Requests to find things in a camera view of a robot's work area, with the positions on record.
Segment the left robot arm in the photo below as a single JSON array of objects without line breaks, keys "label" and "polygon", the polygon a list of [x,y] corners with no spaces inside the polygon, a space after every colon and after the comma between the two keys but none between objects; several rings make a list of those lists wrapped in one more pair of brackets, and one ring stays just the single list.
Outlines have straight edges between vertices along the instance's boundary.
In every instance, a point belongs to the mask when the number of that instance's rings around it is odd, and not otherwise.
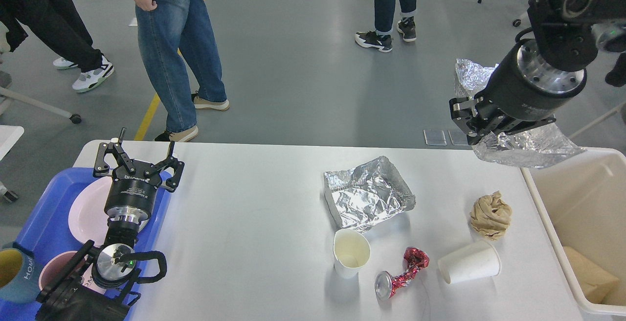
[{"label": "left robot arm", "polygon": [[185,164],[175,158],[175,142],[158,163],[130,158],[117,140],[102,142],[92,174],[111,178],[104,205],[107,234],[89,239],[37,296],[38,321],[122,321],[140,299],[135,284],[155,283],[166,275],[163,252],[136,251],[141,225],[152,217],[159,188],[174,192]]}]

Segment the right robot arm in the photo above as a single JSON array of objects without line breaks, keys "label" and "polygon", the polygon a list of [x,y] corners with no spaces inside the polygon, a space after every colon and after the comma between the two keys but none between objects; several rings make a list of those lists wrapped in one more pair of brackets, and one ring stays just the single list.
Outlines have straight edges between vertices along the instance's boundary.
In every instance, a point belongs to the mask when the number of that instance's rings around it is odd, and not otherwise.
[{"label": "right robot arm", "polygon": [[[625,0],[529,0],[530,27],[475,96],[449,101],[451,118],[476,145],[490,133],[515,135],[553,123],[554,113],[579,95],[586,67],[599,51],[618,53],[606,76],[625,84]],[[525,33],[533,38],[526,39]]]}]

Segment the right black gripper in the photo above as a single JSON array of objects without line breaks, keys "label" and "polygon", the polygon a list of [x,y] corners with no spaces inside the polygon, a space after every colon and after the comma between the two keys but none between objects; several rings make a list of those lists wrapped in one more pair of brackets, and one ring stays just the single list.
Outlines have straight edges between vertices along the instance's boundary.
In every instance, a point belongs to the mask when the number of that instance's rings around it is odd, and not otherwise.
[{"label": "right black gripper", "polygon": [[[492,72],[479,98],[449,100],[451,119],[476,145],[490,132],[515,135],[554,123],[552,115],[586,85],[587,71],[562,71],[544,60],[535,40],[521,40]],[[505,115],[494,118],[496,111]]]}]

